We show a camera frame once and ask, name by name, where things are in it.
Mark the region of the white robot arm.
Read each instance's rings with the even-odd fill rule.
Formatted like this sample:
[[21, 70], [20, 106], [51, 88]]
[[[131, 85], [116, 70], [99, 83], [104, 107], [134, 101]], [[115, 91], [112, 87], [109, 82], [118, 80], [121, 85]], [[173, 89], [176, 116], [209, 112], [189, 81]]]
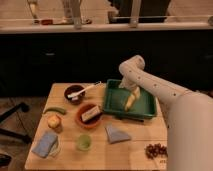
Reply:
[[169, 106], [167, 171], [213, 171], [213, 98], [144, 71], [140, 55], [119, 65], [123, 86], [134, 84]]

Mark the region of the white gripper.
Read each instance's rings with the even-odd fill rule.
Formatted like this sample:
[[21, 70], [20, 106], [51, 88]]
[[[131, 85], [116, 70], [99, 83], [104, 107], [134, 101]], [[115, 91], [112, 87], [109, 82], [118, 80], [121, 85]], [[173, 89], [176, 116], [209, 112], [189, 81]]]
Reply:
[[126, 77], [123, 77], [121, 80], [121, 83], [119, 85], [120, 88], [125, 88], [129, 91], [133, 91], [133, 95], [135, 97], [135, 99], [139, 99], [140, 98], [140, 88], [138, 87], [138, 85], [136, 83], [134, 83], [133, 81], [129, 80]]

